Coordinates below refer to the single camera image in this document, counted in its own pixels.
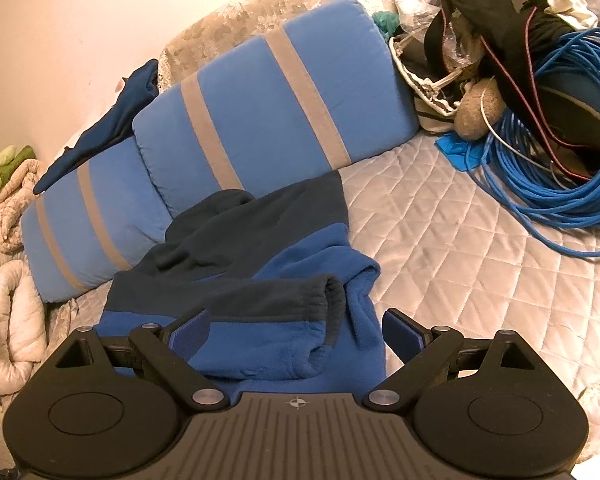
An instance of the rolled beige blanket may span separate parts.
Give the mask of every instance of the rolled beige blanket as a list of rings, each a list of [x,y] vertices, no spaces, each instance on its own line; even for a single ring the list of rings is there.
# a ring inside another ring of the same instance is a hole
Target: rolled beige blanket
[[[0,395],[19,391],[46,350],[45,311],[29,266],[0,267]]]
[[[33,187],[43,168],[34,158],[25,160],[0,190],[0,252],[12,253],[22,248],[20,217],[33,202]]]

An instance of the metal screw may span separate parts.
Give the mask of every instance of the metal screw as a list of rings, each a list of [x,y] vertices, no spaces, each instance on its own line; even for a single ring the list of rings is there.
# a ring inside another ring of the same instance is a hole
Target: metal screw
[[[400,400],[400,395],[393,390],[374,390],[369,394],[369,400],[378,406],[391,406]]]
[[[215,388],[202,388],[196,391],[192,396],[194,402],[203,406],[213,406],[224,399],[224,393]]]

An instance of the pile of clutter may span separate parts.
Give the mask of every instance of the pile of clutter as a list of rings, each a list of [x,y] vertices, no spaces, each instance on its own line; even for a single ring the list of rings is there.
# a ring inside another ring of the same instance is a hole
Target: pile of clutter
[[[20,390],[46,351],[45,311],[24,257],[20,218],[42,165],[30,146],[0,152],[0,396]]]
[[[439,149],[552,249],[600,256],[534,225],[600,228],[600,0],[394,2],[374,20]]]

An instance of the gray fabric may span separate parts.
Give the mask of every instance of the gray fabric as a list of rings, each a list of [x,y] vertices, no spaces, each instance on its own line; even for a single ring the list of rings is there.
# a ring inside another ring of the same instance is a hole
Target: gray fabric
[[[600,258],[560,256],[531,238],[435,140],[418,134],[340,170],[351,245],[382,269],[370,294],[376,314],[398,308],[467,337],[517,330],[587,412],[581,458],[600,452]],[[600,231],[540,230],[575,249],[600,248]],[[388,351],[387,373],[399,366]]]

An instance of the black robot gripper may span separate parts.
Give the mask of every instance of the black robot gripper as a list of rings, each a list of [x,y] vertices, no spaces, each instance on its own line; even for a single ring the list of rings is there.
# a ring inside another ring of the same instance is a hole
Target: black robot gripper
[[[361,402],[246,392],[231,406],[187,364],[208,328],[198,310],[124,337],[75,330],[5,414],[22,480],[567,480],[587,439],[579,403],[514,331],[468,339],[390,309],[382,334],[404,366]]]

